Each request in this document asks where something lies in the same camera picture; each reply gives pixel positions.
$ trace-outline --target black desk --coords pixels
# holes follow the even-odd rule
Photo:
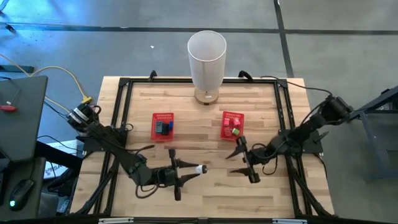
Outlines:
[[[45,161],[80,171],[82,159],[54,149],[37,141],[40,119],[47,87],[46,76],[18,78],[0,81],[0,104],[11,101],[20,90],[13,106],[15,112],[0,111],[0,150],[12,161],[3,205],[0,207],[0,220],[35,218],[39,209],[40,194],[44,175]],[[8,208],[9,194],[21,179],[28,179],[35,160],[35,170],[32,179],[34,189],[29,195],[27,205],[19,212]]]

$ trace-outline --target yellow cable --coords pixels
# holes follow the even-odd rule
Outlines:
[[[34,73],[32,73],[32,74],[29,75],[23,68],[21,68],[17,63],[13,62],[11,59],[7,58],[7,57],[4,56],[3,54],[0,54],[0,56],[2,56],[2,57],[5,58],[6,60],[8,60],[10,63],[12,63],[13,65],[15,65],[15,66],[16,66],[17,68],[19,68],[23,73],[25,73],[25,75],[27,75],[28,77],[32,77],[32,76],[34,76],[35,74],[41,72],[42,70],[45,70],[45,69],[48,69],[48,68],[57,68],[57,69],[61,69],[61,70],[63,70],[64,72],[67,72],[67,73],[68,73],[70,76],[72,76],[72,78],[75,80],[76,85],[77,85],[77,87],[79,88],[80,93],[81,93],[81,95],[82,95],[82,97],[83,97],[82,103],[83,103],[83,102],[87,102],[87,101],[91,101],[91,97],[87,97],[87,96],[83,93],[83,90],[81,89],[81,86],[80,86],[79,82],[77,81],[76,76],[75,76],[74,74],[72,74],[72,72],[69,72],[68,70],[66,70],[66,69],[64,69],[64,68],[62,68],[62,67],[58,67],[58,66],[47,66],[47,67],[41,68],[41,69],[37,70],[36,72],[34,72]],[[53,104],[59,106],[60,108],[64,109],[67,113],[70,112],[68,109],[66,109],[66,107],[62,106],[60,103],[57,103],[56,101],[51,100],[47,95],[45,96],[45,99],[48,100],[48,101],[50,101],[51,103],[53,103]]]

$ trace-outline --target small red basket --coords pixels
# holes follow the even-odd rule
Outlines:
[[[170,124],[173,121],[173,128],[168,135],[156,133],[156,122],[162,121],[163,123]],[[174,113],[154,113],[152,115],[152,130],[150,131],[150,138],[153,141],[173,141],[174,138]]]
[[[224,119],[225,118],[229,118],[230,120],[232,120],[233,118],[238,118],[239,122],[241,123],[241,127],[240,127],[240,132],[239,135],[231,135],[231,136],[227,136],[224,132],[224,128],[227,128],[224,126]],[[243,126],[244,126],[244,114],[241,113],[234,113],[234,112],[229,112],[229,111],[224,111],[223,112],[223,119],[221,120],[221,132],[220,132],[220,138],[224,139],[224,140],[230,140],[230,141],[235,141],[237,140],[238,137],[243,135]],[[229,124],[229,128],[233,129],[233,125],[230,123]]]

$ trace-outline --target white cylindrical container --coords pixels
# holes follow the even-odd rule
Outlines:
[[[188,41],[193,84],[202,91],[216,90],[223,82],[226,41],[214,31],[204,30]]]

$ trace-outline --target black metal frame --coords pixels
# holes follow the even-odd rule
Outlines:
[[[125,86],[127,86],[127,91],[126,91],[126,99],[124,102],[123,115],[122,115],[122,119],[121,119],[121,128],[125,128],[125,126],[126,126],[127,114],[129,111],[132,88],[133,88],[134,83],[192,83],[191,78],[156,78],[156,75],[152,75],[152,73],[151,73],[150,78],[120,78],[118,92],[116,95],[116,101],[115,101],[115,105],[114,105],[112,121],[111,121],[112,126],[116,126],[116,121],[118,119],[118,113],[119,113],[119,108],[120,108],[120,104],[121,104],[121,97],[122,97],[123,89]],[[289,89],[288,89],[287,85],[285,85],[286,82],[284,82],[284,83],[282,83],[282,82],[283,82],[283,79],[280,81],[275,80],[275,79],[262,79],[262,80],[258,79],[258,80],[252,81],[252,80],[243,79],[243,78],[224,78],[224,80],[223,80],[223,83],[242,83],[242,84],[252,83],[252,84],[271,84],[271,85],[273,85],[274,92],[275,92],[275,98],[276,98],[277,113],[278,113],[278,117],[279,117],[280,130],[286,130],[286,124],[284,121],[284,111],[282,108],[282,100],[281,100],[281,95],[279,92],[280,88],[282,88],[282,90],[283,90],[283,95],[284,95],[284,98],[286,101],[287,116],[289,117],[290,128],[293,128],[295,126],[295,121],[294,121],[294,116],[293,116],[292,104],[290,101]],[[103,166],[102,166],[101,175],[100,175],[100,181],[99,181],[100,183],[102,180],[104,180],[104,178],[106,177],[106,175],[108,173],[109,160],[110,160],[110,153],[105,152]],[[305,174],[304,174],[303,162],[302,162],[301,157],[297,156],[296,161],[298,163],[297,164],[298,173],[303,178],[303,180],[305,182]],[[295,181],[294,181],[294,178],[292,177],[292,169],[293,169],[293,167],[288,165],[289,184],[290,184],[290,191],[292,194],[294,215],[297,218],[298,216],[302,215],[302,212],[299,207],[299,198],[297,196],[297,189],[295,186]],[[110,185],[109,193],[108,193],[108,200],[106,203],[105,210],[103,212],[109,216],[112,211],[113,197],[114,197],[114,191],[115,191],[115,187],[116,187],[116,179],[118,176],[117,171],[115,172],[115,174],[116,175],[113,175],[112,179],[111,179],[111,185]],[[95,203],[94,214],[100,213],[101,202],[102,202],[102,193]],[[308,202],[308,199],[305,196],[304,196],[304,202],[305,202],[305,211],[306,211],[305,213],[307,215],[311,215],[312,209]]]

